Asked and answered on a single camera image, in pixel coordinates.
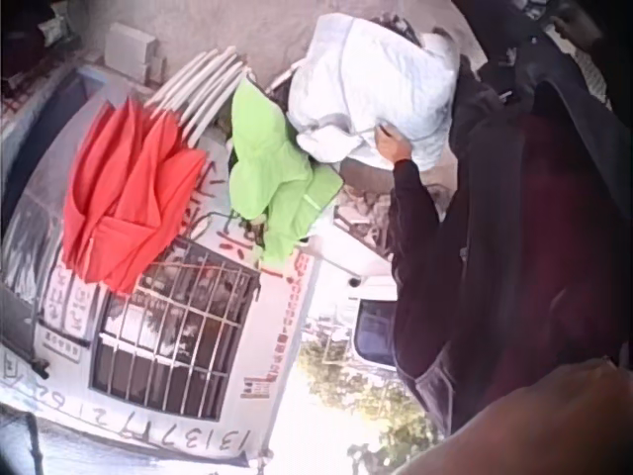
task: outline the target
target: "finger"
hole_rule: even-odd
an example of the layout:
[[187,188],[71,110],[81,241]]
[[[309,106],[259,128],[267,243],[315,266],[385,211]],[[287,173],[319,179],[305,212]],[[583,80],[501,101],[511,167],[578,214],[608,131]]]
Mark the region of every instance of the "finger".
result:
[[381,143],[387,138],[388,136],[381,126],[376,126],[374,128],[374,141],[376,141],[376,144]]
[[566,40],[568,26],[567,23],[565,23],[565,20],[562,20],[558,17],[553,17],[552,23],[554,24],[554,29],[556,30],[556,33],[558,33],[563,40]]
[[403,135],[400,133],[400,131],[398,129],[396,129],[394,126],[392,126],[391,124],[388,123],[383,123],[380,126],[385,134],[387,134],[389,137],[393,137],[394,139],[397,140],[401,140],[403,138]]

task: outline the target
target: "hand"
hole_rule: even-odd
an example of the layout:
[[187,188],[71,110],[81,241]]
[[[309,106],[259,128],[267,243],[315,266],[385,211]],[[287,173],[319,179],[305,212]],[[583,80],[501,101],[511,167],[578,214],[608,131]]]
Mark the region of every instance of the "hand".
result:
[[394,126],[376,126],[374,136],[379,154],[393,165],[402,160],[411,160],[411,144]]
[[584,52],[589,52],[595,42],[602,38],[598,26],[578,5],[566,2],[555,15],[552,22],[556,32]]

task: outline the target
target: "window frame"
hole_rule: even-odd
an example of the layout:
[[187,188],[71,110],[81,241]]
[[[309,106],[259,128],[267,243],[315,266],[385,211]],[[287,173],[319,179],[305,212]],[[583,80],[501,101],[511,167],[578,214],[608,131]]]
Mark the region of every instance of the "window frame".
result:
[[[146,298],[144,306],[143,306],[142,317],[141,317],[140,324],[138,327],[138,334],[136,335],[135,343],[130,343],[122,339],[122,333],[124,331],[124,325],[126,323],[127,311],[130,306],[130,302],[133,295],[125,297],[125,303],[120,315],[120,318],[122,319],[122,321],[121,321],[121,326],[118,329],[118,334],[116,336],[112,336],[105,331],[105,323],[106,323],[106,319],[108,318],[108,312],[110,310],[110,306],[113,299],[116,298],[114,293],[108,291],[106,298],[104,299],[104,303],[99,311],[99,316],[97,320],[97,328],[95,331],[94,344],[92,345],[92,348],[91,348],[92,355],[91,355],[91,364],[90,364],[90,379],[89,379],[88,385],[89,385],[89,389],[92,391],[96,391],[100,394],[113,398],[122,403],[138,406],[140,408],[144,408],[149,411],[155,411],[161,414],[176,416],[180,418],[189,418],[189,419],[193,418],[196,420],[203,420],[207,422],[218,422],[222,417],[223,407],[226,401],[226,391],[230,382],[230,376],[232,373],[235,356],[239,352],[239,346],[241,343],[241,337],[242,337],[243,328],[246,322],[246,318],[250,311],[250,307],[252,305],[252,301],[255,296],[255,291],[259,286],[260,272],[250,269],[248,267],[245,267],[244,265],[228,257],[225,257],[213,250],[210,250],[206,247],[202,247],[201,245],[187,238],[177,237],[174,243],[176,242],[184,243],[187,245],[185,256],[188,255],[191,249],[195,246],[198,248],[198,250],[202,251],[205,254],[205,262],[208,262],[209,261],[208,259],[212,257],[214,260],[221,262],[220,267],[214,267],[214,266],[210,267],[210,266],[206,266],[202,264],[198,268],[198,271],[196,273],[196,279],[194,281],[194,285],[192,287],[188,302],[187,304],[183,304],[174,299],[174,291],[177,288],[178,279],[179,279],[180,272],[183,266],[182,265],[178,266],[178,270],[176,271],[176,276],[173,279],[173,284],[172,284],[171,290],[169,291],[168,297],[160,294],[156,290],[153,290],[153,286],[156,282],[155,277],[157,274],[157,269],[160,268],[161,265],[170,266],[170,265],[177,265],[177,264],[168,263],[168,262],[160,262],[156,260],[150,266],[148,266],[147,269],[138,278],[135,285],[135,290],[133,292],[133,295],[136,295],[138,293],[144,294]],[[214,297],[215,297],[216,291],[219,288],[219,284],[226,282],[226,272],[227,272],[226,268],[227,267],[229,268],[229,271],[236,271],[237,275],[233,282],[232,289],[230,290],[229,298],[226,301],[226,308],[224,311],[224,315],[217,316],[211,313],[211,307],[214,302],[217,302],[217,301],[214,301]],[[192,305],[193,296],[195,294],[195,289],[197,288],[197,285],[200,281],[201,275],[203,274],[203,270],[205,268],[215,268],[217,269],[217,274],[213,276],[213,281],[210,283],[210,286],[208,288],[210,290],[209,300],[206,304],[206,310],[203,312],[199,310],[198,308],[191,307],[191,305]],[[236,294],[236,289],[239,287],[237,283],[239,282],[239,279],[242,275],[247,275],[249,280],[246,283],[246,285],[243,287],[243,292],[241,293],[241,300],[237,303],[236,309],[234,311],[234,313],[237,316],[241,316],[241,319],[237,318],[237,321],[234,322],[229,318],[228,315],[229,315],[229,310],[232,308],[232,302]],[[139,285],[139,282],[141,281],[141,279],[145,277],[149,277],[151,280],[151,286],[149,288]],[[156,335],[154,348],[152,351],[150,351],[140,346],[139,341],[140,341],[140,335],[143,330],[145,317],[147,315],[147,304],[152,298],[157,299],[158,301],[163,301],[165,302],[166,305],[165,305],[165,310],[162,311],[160,327],[158,330],[158,334]],[[173,354],[171,356],[164,356],[164,355],[159,354],[159,348],[161,346],[163,330],[165,328],[165,320],[167,318],[168,310],[174,307],[182,309],[183,317],[182,317],[182,320],[178,324],[178,333],[174,341]],[[196,345],[194,346],[190,362],[183,363],[182,361],[178,361],[176,358],[178,355],[178,347],[180,345],[181,337],[183,334],[183,328],[185,327],[185,322],[188,320],[188,316],[190,312],[202,317],[202,321],[201,321],[201,325],[196,337]],[[209,361],[208,367],[205,369],[196,364],[196,357],[198,354],[198,350],[200,348],[200,344],[201,344],[201,340],[202,340],[203,333],[205,330],[205,324],[207,322],[207,319],[219,322],[220,328],[216,335],[216,340],[214,343],[214,349],[211,355],[211,359]],[[237,331],[237,336],[236,337],[233,336],[234,342],[232,344],[230,341],[227,343],[226,358],[229,358],[229,360],[227,363],[226,372],[223,372],[223,371],[216,371],[214,369],[214,365],[216,363],[216,357],[221,350],[220,346],[222,343],[223,334],[225,333],[225,327],[233,328],[235,331]],[[107,373],[108,388],[106,390],[98,388],[95,385],[95,378],[96,378],[96,373],[98,370],[98,363],[99,363],[99,361],[97,360],[97,357],[99,355],[99,349],[101,346],[109,346],[113,352],[111,360],[110,360],[110,369],[108,370],[108,373]],[[128,349],[133,350],[133,351],[125,351],[132,358],[132,363],[131,363],[130,371],[128,373],[126,394],[125,394],[125,397],[123,398],[113,394],[112,392],[112,384],[113,384],[113,379],[114,379],[115,366],[117,362],[116,355],[117,355],[117,352],[121,348],[128,348]],[[148,359],[149,364],[150,364],[149,371],[147,374],[147,380],[145,383],[144,396],[143,396],[142,403],[138,403],[131,400],[131,384],[132,384],[133,374],[135,371],[135,362],[138,358]],[[163,364],[164,363],[163,360],[169,361],[169,365],[168,365],[169,373],[167,377],[167,383],[165,385],[162,405],[160,409],[157,409],[150,406],[148,402],[149,402],[151,382],[153,381],[153,378],[155,377],[155,373],[156,373],[154,369],[158,364]],[[185,389],[179,403],[180,404],[179,412],[173,412],[173,411],[167,410],[167,401],[169,399],[172,378],[174,375],[174,368],[176,367],[188,368],[187,382],[185,383]],[[185,414],[185,406],[187,404],[187,398],[189,396],[189,392],[191,389],[191,382],[192,382],[192,377],[193,377],[194,372],[205,373],[205,386],[204,386],[204,391],[203,391],[200,403],[198,404],[197,414],[188,415],[188,414]],[[210,391],[211,391],[212,396],[208,398],[208,393]],[[205,407],[208,407],[209,414],[207,416],[203,416],[203,411]]]

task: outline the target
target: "metal window grille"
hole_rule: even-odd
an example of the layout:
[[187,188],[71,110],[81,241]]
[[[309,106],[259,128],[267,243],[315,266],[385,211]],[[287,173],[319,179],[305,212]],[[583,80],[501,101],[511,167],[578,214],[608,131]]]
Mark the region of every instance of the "metal window grille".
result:
[[179,238],[104,310],[92,386],[217,421],[258,274]]

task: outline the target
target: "sleeve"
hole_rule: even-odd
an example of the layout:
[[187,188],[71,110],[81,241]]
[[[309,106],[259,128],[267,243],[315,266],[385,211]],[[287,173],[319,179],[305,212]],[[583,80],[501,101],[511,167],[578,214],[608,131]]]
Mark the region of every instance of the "sleeve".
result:
[[461,60],[453,98],[453,122],[448,137],[451,150],[460,161],[466,154],[470,133],[475,126],[493,111],[503,108],[503,103],[495,90],[477,80],[470,61],[465,57]]
[[398,162],[394,167],[394,182],[389,232],[394,250],[392,271],[400,298],[403,288],[409,287],[406,285],[409,281],[421,280],[439,219],[415,163]]
[[589,51],[593,64],[606,82],[606,95],[613,113],[631,127],[631,58],[623,47],[602,39]]

